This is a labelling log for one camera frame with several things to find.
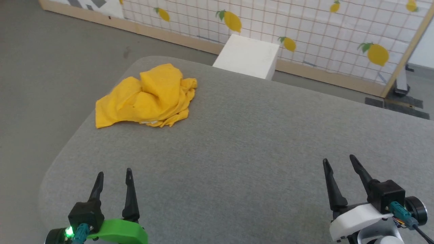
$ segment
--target lemon print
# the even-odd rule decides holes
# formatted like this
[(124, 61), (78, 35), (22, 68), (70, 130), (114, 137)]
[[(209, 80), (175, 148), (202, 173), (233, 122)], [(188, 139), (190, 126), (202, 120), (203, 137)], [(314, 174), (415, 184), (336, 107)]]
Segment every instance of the lemon print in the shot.
[(166, 20), (167, 22), (170, 21), (170, 16), (169, 14), (161, 8), (154, 8), (155, 12), (158, 13), (160, 15), (160, 17), (164, 20)]
[(330, 12), (336, 13), (339, 10), (340, 6), (341, 3), (339, 2), (339, 0), (336, 0), (335, 3), (332, 6), (330, 6)]
[(374, 64), (384, 66), (389, 60), (389, 53), (387, 52), (387, 50), (378, 44), (362, 43), (358, 46), (357, 49), (359, 48), (362, 48), (363, 53), (368, 51), (368, 59)]
[(281, 36), (279, 37), (279, 41), (280, 43), (283, 43), (283, 46), (289, 51), (294, 52), (296, 50), (296, 42), (294, 42), (294, 40), (292, 40), (291, 38)]
[(417, 12), (417, 11), (419, 11), (418, 6), (416, 5), (416, 0), (408, 0), (407, 10), (410, 11), (410, 12)]
[(216, 12), (216, 17), (219, 16), (220, 20), (224, 19), (225, 24), (229, 29), (241, 33), (241, 21), (234, 13), (220, 10)]

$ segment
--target white grid panel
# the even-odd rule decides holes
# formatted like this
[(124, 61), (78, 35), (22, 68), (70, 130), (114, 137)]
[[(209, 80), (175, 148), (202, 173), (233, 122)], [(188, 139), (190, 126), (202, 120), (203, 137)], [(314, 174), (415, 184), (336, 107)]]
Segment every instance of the white grid panel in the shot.
[[(412, 0), (339, 0), (339, 9), (331, 12), (335, 1), (124, 0), (123, 11), (128, 20), (213, 43), (239, 34), (281, 44), (284, 36), (295, 41), (296, 49), (281, 45), (280, 59), (385, 85), (433, 3), (415, 0), (418, 10), (412, 12)], [(166, 11), (170, 21), (155, 8)], [(222, 10), (232, 15), (226, 12), (220, 20), (217, 11)], [(363, 53), (361, 43), (382, 46), (387, 62), (371, 62), (369, 57), (375, 60), (378, 54)]]

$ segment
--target gray floor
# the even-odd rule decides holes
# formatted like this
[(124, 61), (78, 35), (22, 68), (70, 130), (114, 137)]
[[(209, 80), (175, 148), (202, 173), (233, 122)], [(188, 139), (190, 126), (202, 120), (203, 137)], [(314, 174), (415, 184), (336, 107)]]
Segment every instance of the gray floor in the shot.
[(434, 79), (428, 78), (432, 77), (431, 74), (428, 75), (419, 71), (420, 69), (416, 70), (415, 73), (407, 71), (407, 84), (410, 86), (408, 96), (424, 101), (424, 108), (416, 109), (429, 113), (430, 119), (434, 120)]
[[(216, 59), (213, 54), (45, 12), (36, 0), (0, 0), (1, 243), (43, 243), (46, 230), (36, 212), (36, 197), (46, 169), (127, 67), (155, 55), (209, 65)], [(280, 72), (273, 80), (359, 102), (366, 97)], [(87, 194), (77, 200), (85, 200)]]

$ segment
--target crumpled yellow towel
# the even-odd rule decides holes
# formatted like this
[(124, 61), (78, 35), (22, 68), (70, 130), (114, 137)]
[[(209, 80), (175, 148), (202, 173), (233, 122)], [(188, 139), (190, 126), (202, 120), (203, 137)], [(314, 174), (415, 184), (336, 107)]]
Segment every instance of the crumpled yellow towel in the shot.
[(171, 127), (188, 117), (196, 79), (182, 79), (181, 71), (169, 63), (141, 72), (140, 79), (128, 77), (122, 80), (110, 94), (96, 102), (97, 128), (119, 121)]

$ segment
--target white box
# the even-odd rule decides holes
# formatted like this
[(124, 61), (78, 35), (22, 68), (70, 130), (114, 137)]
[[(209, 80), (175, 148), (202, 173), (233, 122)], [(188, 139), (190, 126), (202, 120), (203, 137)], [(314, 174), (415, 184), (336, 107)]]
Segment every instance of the white box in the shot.
[(279, 45), (231, 35), (213, 67), (271, 80)]

